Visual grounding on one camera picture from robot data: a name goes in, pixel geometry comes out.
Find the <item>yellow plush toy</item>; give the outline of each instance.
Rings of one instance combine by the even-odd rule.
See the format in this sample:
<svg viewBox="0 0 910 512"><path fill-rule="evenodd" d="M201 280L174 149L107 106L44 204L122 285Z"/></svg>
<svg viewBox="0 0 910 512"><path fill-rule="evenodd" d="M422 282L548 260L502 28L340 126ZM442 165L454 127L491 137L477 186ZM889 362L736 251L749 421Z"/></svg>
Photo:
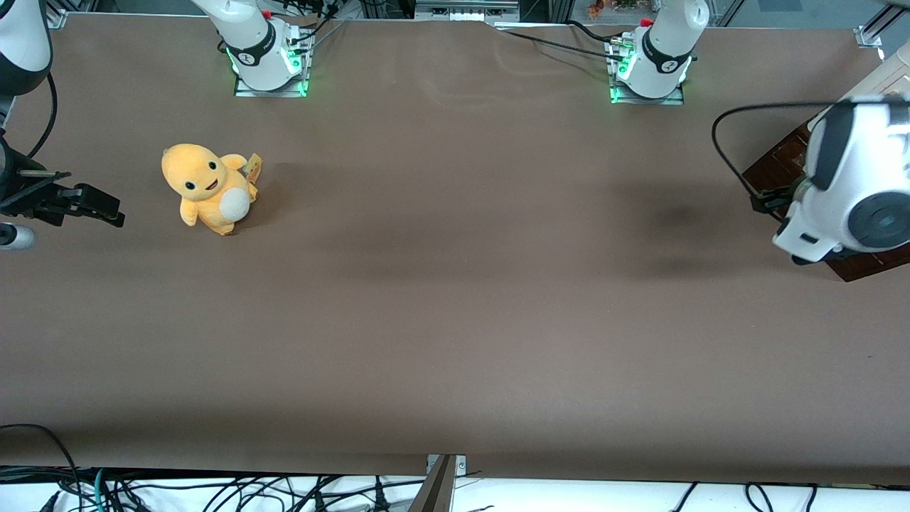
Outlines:
<svg viewBox="0 0 910 512"><path fill-rule="evenodd" d="M167 184L183 198L183 221L195 226L202 219L219 235L231 234L234 222L247 215L259 194L254 184L261 169L262 159L255 153L249 162L240 155L218 158L196 144L177 144L161 158Z"/></svg>

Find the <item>brown table surface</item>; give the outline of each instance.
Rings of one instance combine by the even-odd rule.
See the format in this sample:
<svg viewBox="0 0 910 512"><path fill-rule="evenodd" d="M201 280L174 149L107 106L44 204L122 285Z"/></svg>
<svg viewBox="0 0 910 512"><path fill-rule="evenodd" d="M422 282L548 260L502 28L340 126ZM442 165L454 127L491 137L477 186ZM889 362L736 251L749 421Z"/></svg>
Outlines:
<svg viewBox="0 0 910 512"><path fill-rule="evenodd" d="M28 222L37 246L0 252L4 423L85 466L910 476L910 267L792 265L709 138L727 108L842 95L878 62L849 31L708 30L682 108L611 105L596 57L480 23L343 26L305 99L232 97L216 42L193 17L54 34L38 159L126 226ZM21 98L15 148L48 103ZM810 114L722 143L745 166ZM179 142L265 160L236 236L181 222ZM0 460L62 462L4 437Z"/></svg>

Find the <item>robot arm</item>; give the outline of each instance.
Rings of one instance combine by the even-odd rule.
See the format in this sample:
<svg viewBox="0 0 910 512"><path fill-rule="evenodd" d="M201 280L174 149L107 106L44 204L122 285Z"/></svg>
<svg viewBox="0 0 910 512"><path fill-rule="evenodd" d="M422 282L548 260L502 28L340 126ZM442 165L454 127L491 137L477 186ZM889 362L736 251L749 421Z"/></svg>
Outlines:
<svg viewBox="0 0 910 512"><path fill-rule="evenodd" d="M854 97L809 138L773 243L798 263L878 252L910 241L910 97Z"/></svg>
<svg viewBox="0 0 910 512"><path fill-rule="evenodd" d="M191 1L215 24L235 71L251 88L274 90L300 73L298 59L288 58L302 50L299 27L266 19L253 0Z"/></svg>
<svg viewBox="0 0 910 512"><path fill-rule="evenodd" d="M704 0L665 0L652 26L623 35L632 41L632 54L617 78L640 97L669 96L684 80L695 43L710 18Z"/></svg>
<svg viewBox="0 0 910 512"><path fill-rule="evenodd" d="M46 0L0 0L0 95L31 92L51 69Z"/></svg>

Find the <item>black cable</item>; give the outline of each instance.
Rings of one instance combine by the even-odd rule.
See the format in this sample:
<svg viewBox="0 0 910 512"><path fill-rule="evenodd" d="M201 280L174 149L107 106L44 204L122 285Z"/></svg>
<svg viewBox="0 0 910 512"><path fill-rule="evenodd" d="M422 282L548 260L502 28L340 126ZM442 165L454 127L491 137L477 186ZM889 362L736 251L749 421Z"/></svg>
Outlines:
<svg viewBox="0 0 910 512"><path fill-rule="evenodd" d="M51 112L51 122L48 123L48 129L45 130L45 135L42 136L42 139L47 138L46 135L50 133L50 128L54 127L54 118L56 118L56 88L54 87L54 79L51 78L50 73L47 74L47 82L51 86L51 94L53 95L53 98L54 98L54 109ZM33 149L33 152L37 152L37 150L41 148L41 144L44 144L43 140L39 140L38 142L39 142L39 144L35 149ZM45 435L50 437L52 441L54 441L54 444L57 445L57 448L60 448L60 452L63 453L63 457L66 458L66 463L69 464L69 469L73 474L73 479L76 481L76 488L79 488L79 490L80 490L80 492L79 492L79 512L82 512L83 508L84 508L84 504L83 504L83 496L82 496L82 492L81 492L82 489L80 488L80 485L79 485L79 475L76 472L76 463L73 462L73 457L71 455L69 455L69 450L66 449L66 446L64 446L63 442L60 441L60 438L57 437L56 434L54 434L51 431L51 429L47 428L46 426L37 425L34 423L13 423L13 424L9 424L9 425L0 425L0 430L6 430L7 428L31 428L31 429L35 429L35 430L40 430L41 432L45 433Z"/></svg>
<svg viewBox="0 0 910 512"><path fill-rule="evenodd" d="M389 507L391 503L386 499L386 493L382 490L382 480L379 479L379 475L376 475L376 499L373 500L373 503L376 506L373 507L374 512L389 512Z"/></svg>
<svg viewBox="0 0 910 512"><path fill-rule="evenodd" d="M212 496L212 498L208 500L208 503L206 503L206 505L205 505L204 507L202 507L202 512L207 512L207 511L208 511L208 508L211 507L213 503L215 503L215 500L218 499L219 496L221 496L221 493L223 493L223 492L225 492L225 491L228 490L228 487L230 487L230 486L237 486L237 485L239 485L239 483L240 483L240 479L239 479L239 478L234 478L234 481L233 481L233 482L231 482L230 484L227 484L227 485L225 485L224 487L222 487L221 490L218 491L217 493L215 493L215 495Z"/></svg>
<svg viewBox="0 0 910 512"><path fill-rule="evenodd" d="M689 495L692 493L693 490L695 490L695 486L697 486L697 485L698 485L698 481L692 482L692 484L689 486L689 488L686 489L685 493L682 494L682 498L680 499L680 502L676 505L676 508L674 508L670 512L681 512L683 510L683 507L685 507L686 500L689 499Z"/></svg>
<svg viewBox="0 0 910 512"><path fill-rule="evenodd" d="M614 37L622 36L622 34L623 34L623 32L620 32L618 34L613 34L612 36L598 36L597 34L594 34L587 26L584 26L581 23L579 23L573 19L567 21L565 24L570 25L570 26L577 26L578 28L581 29L582 32L584 32L584 34L587 37L590 37L591 39L600 41L602 43L609 43L610 40L613 39Z"/></svg>
<svg viewBox="0 0 910 512"><path fill-rule="evenodd" d="M105 497L105 502L110 504L110 507L114 509L115 512L124 512L123 504L120 503L120 499L116 497L116 493L111 493L111 490L107 488L107 482L101 482L101 494Z"/></svg>
<svg viewBox="0 0 910 512"><path fill-rule="evenodd" d="M283 476L279 476L278 478L276 478L276 479L272 480L271 482L268 482L264 486L260 487L259 490L256 491L255 493L253 493L251 495L246 495L245 497L240 497L240 500L237 502L237 512L240 512L240 509L243 508L247 503L252 501L254 497L264 496L262 493L264 493L266 491L266 489L268 489L271 486L274 486L275 484L277 484L278 482L280 482L283 479L284 479Z"/></svg>
<svg viewBox="0 0 910 512"><path fill-rule="evenodd" d="M711 142L714 144L714 150L717 151L717 154L720 155L723 163L727 164L727 167L730 168L730 171L733 172L733 175L739 182L743 185L743 188L746 192L749 193L749 196L755 200L760 201L758 198L758 193L753 190L752 185L746 181L743 174L736 169L734 164L727 157L727 154L721 149L720 143L717 141L717 127L721 124L721 121L732 116L733 114L739 114L742 112L752 112L755 110L774 110L774 109L785 109L785 108L829 108L835 107L837 105L849 106L852 108L852 105L856 103L881 103L879 101L867 101L867 102L842 102L842 101L784 101L777 103L761 103L756 105L746 105L743 107L731 108L726 112L723 112L717 119L714 120L714 124L711 126ZM783 222L784 219L776 212L772 211L771 216L777 219L780 222Z"/></svg>
<svg viewBox="0 0 910 512"><path fill-rule="evenodd" d="M603 58L608 58L610 60L622 61L622 57L616 56L616 55L607 55L603 52L595 52L595 51L591 51L591 50L586 50L584 48L578 48L576 46L564 45L563 43L555 43L553 41L547 41L546 39L540 39L539 37L526 36L524 34L519 34L517 32L510 32L508 30L504 30L503 32L505 32L506 34L508 34L510 36L516 36L516 37L520 37L522 39L528 39L529 41L543 43L544 45L556 46L558 48L565 48L565 49L571 50L573 52L578 52L578 53L593 55L593 56L599 56L599 57L603 57Z"/></svg>
<svg viewBox="0 0 910 512"><path fill-rule="evenodd" d="M758 492L762 493L762 497L764 498L764 503L768 506L767 510L761 510L758 507L758 505L756 505L755 502L752 501L752 496L750 495L750 491L752 490L752 487L757 488ZM755 484L754 482L749 482L748 484L745 485L745 499L746 499L746 501L749 502L749 505L751 505L752 508L755 509L755 512L774 512L774 507L771 506L771 500L768 499L768 495L767 495L767 493L764 492L764 488L762 488L762 486L760 486L758 484Z"/></svg>
<svg viewBox="0 0 910 512"><path fill-rule="evenodd" d="M56 123L56 108L57 108L57 96L56 96L56 84L54 83L54 76L51 75L50 71L47 72L47 84L51 88L51 117L47 120L47 126L45 127L45 132L41 134L41 138L35 143L35 147L28 152L28 157L33 159L35 155L38 154L38 151L42 146L47 142L47 138L51 135L51 130L54 129L54 123Z"/></svg>
<svg viewBox="0 0 910 512"><path fill-rule="evenodd" d="M809 493L809 501L805 502L805 512L812 512L812 504L815 503L815 495L818 494L818 486L812 485L812 492Z"/></svg>

